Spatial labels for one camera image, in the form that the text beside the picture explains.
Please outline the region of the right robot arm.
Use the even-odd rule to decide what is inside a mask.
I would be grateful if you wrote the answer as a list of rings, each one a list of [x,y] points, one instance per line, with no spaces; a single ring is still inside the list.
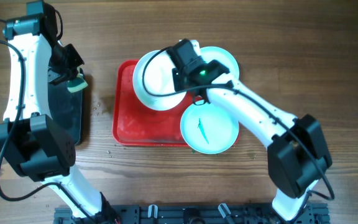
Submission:
[[[309,114],[297,118],[278,109],[248,89],[218,60],[205,62],[188,39],[166,52],[174,64],[175,92],[192,91],[208,103],[226,110],[266,148],[268,174],[277,187],[272,202],[275,212],[293,221],[322,180],[334,199],[325,175],[332,157],[318,120]]]

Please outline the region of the white plate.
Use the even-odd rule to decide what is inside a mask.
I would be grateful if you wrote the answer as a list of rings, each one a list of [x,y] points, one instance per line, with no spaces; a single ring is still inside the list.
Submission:
[[[136,64],[132,76],[132,85],[139,101],[146,107],[156,111],[170,110],[180,104],[186,93],[173,96],[156,97],[148,94],[142,84],[144,80],[147,90],[156,95],[175,92],[172,69],[174,64],[166,52],[158,54],[147,66],[144,79],[142,74],[146,63],[158,50],[145,54]]]

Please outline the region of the light blue plate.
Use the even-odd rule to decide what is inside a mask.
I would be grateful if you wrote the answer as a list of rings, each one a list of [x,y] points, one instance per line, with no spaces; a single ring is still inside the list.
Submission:
[[[239,64],[234,58],[234,56],[229,53],[227,50],[220,47],[208,46],[200,48],[201,56],[206,63],[209,63],[212,60],[217,60],[221,64],[225,65],[231,74],[235,78],[239,79],[240,69]]]
[[[224,109],[199,100],[184,111],[180,131],[194,151],[219,154],[236,142],[239,122]]]

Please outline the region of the green yellow sponge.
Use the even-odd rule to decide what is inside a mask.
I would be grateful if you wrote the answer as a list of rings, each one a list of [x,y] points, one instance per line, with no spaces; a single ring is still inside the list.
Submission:
[[[88,86],[88,83],[84,78],[83,70],[80,67],[78,67],[77,71],[78,71],[77,76],[74,79],[69,80],[67,82],[67,89],[70,93],[76,93],[78,91],[85,89]]]

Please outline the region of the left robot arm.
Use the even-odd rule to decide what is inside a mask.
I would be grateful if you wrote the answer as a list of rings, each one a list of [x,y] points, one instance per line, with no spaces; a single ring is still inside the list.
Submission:
[[[119,223],[104,195],[77,168],[72,129],[81,129],[83,59],[63,45],[60,13],[44,1],[26,5],[26,14],[5,21],[1,43],[9,48],[9,99],[0,124],[3,161],[15,173],[52,189],[70,208],[68,223]],[[0,181],[0,195],[4,200]]]

